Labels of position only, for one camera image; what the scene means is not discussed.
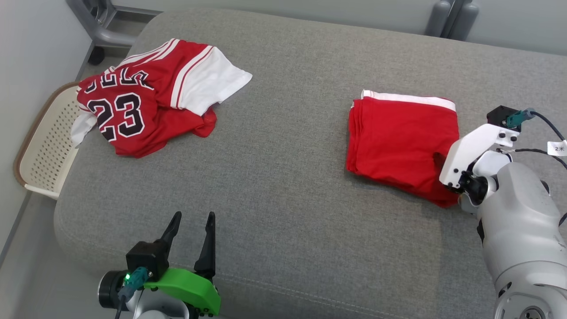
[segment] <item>green bracket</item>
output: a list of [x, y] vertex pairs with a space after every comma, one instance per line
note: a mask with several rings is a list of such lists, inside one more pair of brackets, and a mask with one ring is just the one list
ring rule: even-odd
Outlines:
[[221, 297], [213, 283], [186, 269], [169, 268], [158, 282], [146, 282], [143, 287], [157, 288], [173, 298], [199, 308], [201, 313], [218, 316], [221, 308]]

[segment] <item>teal connector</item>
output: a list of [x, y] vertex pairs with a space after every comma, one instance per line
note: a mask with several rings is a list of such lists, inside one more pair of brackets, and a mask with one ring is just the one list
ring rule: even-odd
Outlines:
[[124, 280], [124, 287], [122, 287], [122, 289], [118, 292], [118, 298], [122, 299], [122, 297], [124, 297], [124, 301], [127, 302], [130, 298], [132, 298], [132, 296], [134, 296], [136, 290], [143, 287], [150, 276], [146, 268], [138, 267], [126, 278], [127, 279]]
[[533, 119], [535, 115], [532, 112], [535, 111], [533, 108], [527, 108], [523, 111], [518, 111], [518, 113], [514, 115], [508, 116], [506, 119], [506, 126], [508, 128], [515, 128], [521, 125], [524, 121]]

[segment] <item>black number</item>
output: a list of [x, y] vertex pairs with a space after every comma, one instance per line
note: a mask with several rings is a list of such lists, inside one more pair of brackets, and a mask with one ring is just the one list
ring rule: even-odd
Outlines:
[[116, 134], [113, 126], [105, 126], [114, 116], [112, 106], [106, 99], [88, 101], [87, 107], [91, 112], [96, 115], [96, 123], [99, 125], [100, 132], [109, 142], [116, 139]]
[[126, 72], [128, 72], [128, 68], [123, 68], [120, 71], [120, 84], [122, 85], [138, 85], [138, 81], [135, 78], [129, 78], [126, 76]]
[[139, 81], [139, 84], [147, 89], [153, 90], [154, 88], [151, 87], [147, 82], [146, 82], [146, 78], [147, 78], [148, 74], [144, 71], [138, 71], [136, 72], [136, 74], [134, 74], [132, 76], [133, 79], [137, 79]]
[[93, 81], [91, 83], [91, 85], [89, 85], [87, 87], [87, 89], [84, 91], [86, 94], [89, 94], [90, 92], [93, 92], [94, 90], [96, 90], [96, 81]]
[[[124, 137], [131, 137], [142, 133], [145, 125], [142, 113], [140, 112], [140, 96], [136, 93], [122, 94], [116, 97], [114, 108], [116, 111], [124, 112], [124, 121], [118, 124], [118, 134]], [[116, 131], [114, 125], [107, 125], [108, 121], [114, 117], [114, 111], [110, 102], [106, 99], [88, 101], [87, 107], [96, 115], [96, 123], [100, 132], [109, 142], [116, 141]]]
[[102, 87], [111, 87], [117, 86], [116, 83], [116, 74], [104, 74], [100, 77], [100, 86]]
[[147, 84], [146, 78], [148, 74], [144, 71], [138, 71], [131, 78], [129, 78], [126, 73], [128, 68], [123, 68], [120, 71], [120, 84], [122, 85], [141, 85], [147, 89], [153, 90], [154, 88]]
[[[116, 97], [114, 101], [116, 110], [123, 111], [130, 107], [129, 110], [124, 112], [126, 121], [118, 125], [118, 134], [130, 137], [142, 133], [145, 126], [139, 109], [140, 103], [140, 96], [136, 93], [123, 94]], [[132, 120], [132, 124], [128, 124], [128, 119]]]

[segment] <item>fabric surface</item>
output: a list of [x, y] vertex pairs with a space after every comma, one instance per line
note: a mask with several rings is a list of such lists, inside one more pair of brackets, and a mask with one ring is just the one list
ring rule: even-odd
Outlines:
[[458, 195], [439, 181], [459, 139], [455, 103], [436, 97], [363, 90], [349, 112], [346, 169], [447, 208]]
[[[161, 14], [130, 53], [172, 37], [215, 45], [254, 77], [213, 107], [208, 138], [175, 138], [136, 160], [89, 133], [54, 218], [71, 258], [101, 276], [124, 269], [126, 252], [159, 238], [180, 210], [170, 261], [192, 268], [214, 211], [225, 316], [491, 317], [496, 293], [476, 220], [348, 172], [349, 107], [362, 88], [443, 96], [461, 135], [501, 104], [534, 107], [567, 132], [567, 57], [219, 9]], [[534, 119], [518, 147], [551, 138]], [[553, 158], [515, 160], [567, 211]]]
[[[251, 78], [216, 47], [171, 39], [84, 79], [77, 100], [82, 110], [97, 117], [100, 132], [116, 154], [141, 158], [187, 132], [207, 137], [217, 120], [209, 107]], [[75, 143], [92, 128], [90, 122], [83, 116], [75, 120]]]

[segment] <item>basket rim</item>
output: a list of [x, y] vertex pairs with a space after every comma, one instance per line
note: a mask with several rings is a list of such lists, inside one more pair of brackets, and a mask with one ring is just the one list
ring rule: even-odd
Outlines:
[[18, 155], [16, 156], [16, 159], [14, 161], [14, 176], [15, 176], [16, 180], [18, 181], [18, 183], [20, 183], [20, 185], [22, 185], [23, 187], [25, 187], [27, 183], [24, 180], [24, 178], [22, 177], [22, 174], [20, 173], [20, 165], [22, 164], [22, 159], [24, 158], [24, 154], [26, 153], [26, 150], [28, 149], [29, 143], [31, 142], [37, 128], [39, 127], [41, 120], [45, 116], [45, 113], [47, 113], [47, 110], [49, 109], [49, 107], [51, 106], [53, 101], [55, 101], [57, 96], [59, 96], [59, 94], [61, 94], [63, 91], [65, 91], [65, 90], [67, 90], [67, 89], [69, 89], [73, 86], [78, 86], [78, 85], [79, 85], [79, 81], [70, 82], [70, 83], [67, 83], [67, 84], [61, 86], [59, 89], [55, 90], [55, 92], [53, 92], [51, 94], [51, 96], [49, 96], [49, 98], [47, 99], [47, 102], [45, 102], [45, 104], [42, 106], [41, 110], [39, 111], [35, 120], [33, 121], [33, 124], [31, 126], [31, 128], [29, 129], [28, 133], [26, 134], [26, 137], [24, 138], [24, 141], [22, 142], [22, 145], [20, 146], [20, 150], [18, 151]]

